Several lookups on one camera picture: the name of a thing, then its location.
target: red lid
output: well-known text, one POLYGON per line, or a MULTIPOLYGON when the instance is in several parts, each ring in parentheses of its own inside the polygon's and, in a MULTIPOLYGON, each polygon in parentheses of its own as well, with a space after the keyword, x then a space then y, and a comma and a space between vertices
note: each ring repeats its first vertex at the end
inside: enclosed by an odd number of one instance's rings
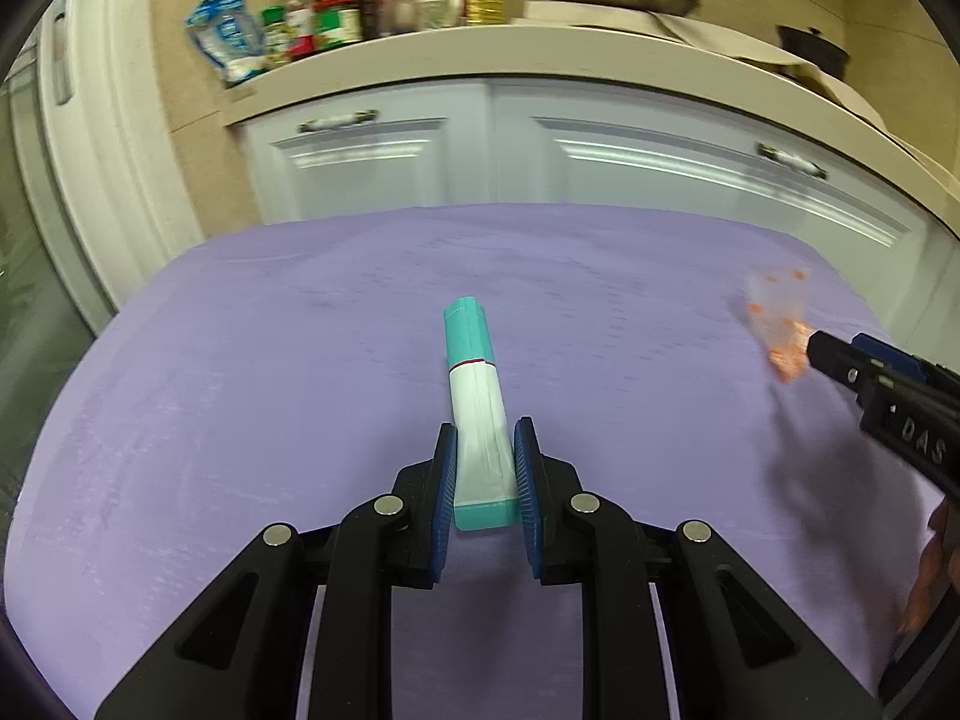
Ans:
POLYGON ((314 2, 313 7, 315 10, 325 10, 328 7, 336 7, 338 5, 355 5, 357 0, 318 0, 314 2))

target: table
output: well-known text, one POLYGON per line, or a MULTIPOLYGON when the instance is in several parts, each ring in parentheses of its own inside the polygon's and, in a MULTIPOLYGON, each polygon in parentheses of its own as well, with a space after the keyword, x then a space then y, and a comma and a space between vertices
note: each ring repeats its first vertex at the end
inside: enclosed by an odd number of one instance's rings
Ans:
MULTIPOLYGON (((806 318, 880 333, 814 250, 716 218, 602 206, 408 209, 261 227, 186 253, 94 344, 14 513, 13 627, 80 720, 265 524, 338 522, 451 418, 443 308, 487 310, 508 418, 635 519, 709 522, 866 685, 939 496, 853 399, 779 384, 752 269, 810 272, 806 318)), ((580 594, 520 531, 455 533, 394 602, 397 720, 574 720, 580 594)))

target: drawer handle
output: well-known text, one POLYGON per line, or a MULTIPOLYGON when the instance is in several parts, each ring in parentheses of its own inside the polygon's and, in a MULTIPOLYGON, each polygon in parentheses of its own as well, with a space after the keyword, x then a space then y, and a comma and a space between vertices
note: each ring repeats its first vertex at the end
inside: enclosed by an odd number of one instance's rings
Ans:
POLYGON ((766 157, 767 159, 773 160, 778 165, 789 167, 790 170, 801 172, 804 175, 812 175, 814 178, 822 178, 824 181, 827 180, 826 170, 817 165, 815 162, 810 162, 808 159, 803 159, 803 157, 799 156, 798 154, 791 154, 787 151, 781 151, 779 148, 766 146, 765 143, 757 143, 757 154, 759 154, 761 157, 766 157))
POLYGON ((330 132, 333 129, 343 129, 344 127, 353 127, 355 124, 366 124, 375 122, 380 116, 380 112, 371 108, 368 111, 356 111, 342 116, 331 116, 329 119, 311 119, 310 122, 304 122, 296 126, 297 132, 330 132))

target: green cap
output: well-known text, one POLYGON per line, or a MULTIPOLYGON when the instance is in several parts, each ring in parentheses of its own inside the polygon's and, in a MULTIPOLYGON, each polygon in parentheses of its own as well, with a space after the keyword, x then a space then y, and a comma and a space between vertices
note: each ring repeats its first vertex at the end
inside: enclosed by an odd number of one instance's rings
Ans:
POLYGON ((271 5, 266 7, 260 14, 264 26, 270 26, 272 23, 283 23, 287 18, 287 11, 283 5, 271 5))
POLYGON ((460 298, 443 312, 446 329, 446 365, 470 360, 494 362, 487 315, 476 298, 460 298))

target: kitchen cabinet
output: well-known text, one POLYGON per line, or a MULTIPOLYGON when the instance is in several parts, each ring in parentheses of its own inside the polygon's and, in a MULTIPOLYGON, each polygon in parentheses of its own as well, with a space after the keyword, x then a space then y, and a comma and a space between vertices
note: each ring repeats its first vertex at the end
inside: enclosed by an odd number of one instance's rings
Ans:
MULTIPOLYGON (((400 84, 241 124, 268 223, 416 205, 598 203, 745 221, 807 242, 898 343, 925 329, 957 241, 927 210, 851 160, 771 122, 614 84, 469 79, 400 84), (375 122, 298 134, 309 119, 375 122), (815 165, 765 158, 759 146, 815 165)), ((757 263, 759 268, 769 263, 757 263)))
POLYGON ((491 201, 482 81, 436 82, 298 105, 244 127, 266 223, 491 201), (344 117, 373 111, 363 124, 344 117), (305 122, 320 131, 298 132, 305 122))

